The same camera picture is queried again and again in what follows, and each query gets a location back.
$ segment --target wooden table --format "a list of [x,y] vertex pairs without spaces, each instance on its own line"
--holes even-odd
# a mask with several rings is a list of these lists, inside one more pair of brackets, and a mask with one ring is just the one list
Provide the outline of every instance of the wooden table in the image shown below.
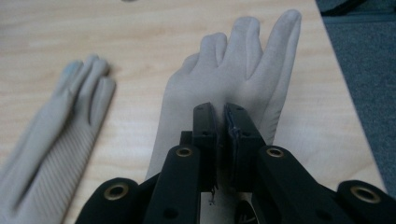
[[314,0],[10,1],[0,3],[0,164],[63,67],[92,52],[112,65],[117,91],[65,223],[104,181],[144,181],[164,87],[200,40],[229,35],[240,16],[262,23],[262,43],[287,9],[303,14],[298,52],[275,144],[322,185],[384,185]]

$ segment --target brass grommet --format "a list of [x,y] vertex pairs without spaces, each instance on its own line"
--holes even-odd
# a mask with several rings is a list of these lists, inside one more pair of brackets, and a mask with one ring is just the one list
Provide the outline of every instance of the brass grommet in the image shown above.
[[109,201],[116,201],[128,193],[128,185],[125,183],[116,183],[108,187],[104,193],[104,196]]
[[367,203],[379,203],[381,202],[381,198],[370,189],[367,189],[362,186],[353,186],[350,188],[352,194],[358,199],[367,202]]
[[189,157],[190,155],[192,155],[192,150],[187,147],[183,147],[183,148],[176,150],[176,154],[179,157]]
[[266,152],[268,155],[276,158],[281,158],[285,155],[282,150],[273,147],[268,148]]

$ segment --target beige glove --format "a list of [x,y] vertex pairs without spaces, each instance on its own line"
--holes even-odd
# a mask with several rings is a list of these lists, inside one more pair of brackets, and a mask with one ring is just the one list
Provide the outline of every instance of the beige glove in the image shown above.
[[116,84],[97,56],[66,66],[0,173],[0,223],[61,223]]
[[[225,34],[206,36],[200,53],[187,58],[167,83],[147,177],[161,171],[168,150],[178,145],[181,131],[192,129],[193,108],[203,103],[214,106],[219,130],[224,128],[224,104],[241,105],[267,145],[272,144],[288,91],[300,24],[298,11],[285,12],[265,51],[259,39],[260,23],[254,18],[238,19],[228,44]],[[210,206],[202,199],[202,223],[233,222],[234,201],[221,195],[222,179],[220,176],[216,204]]]

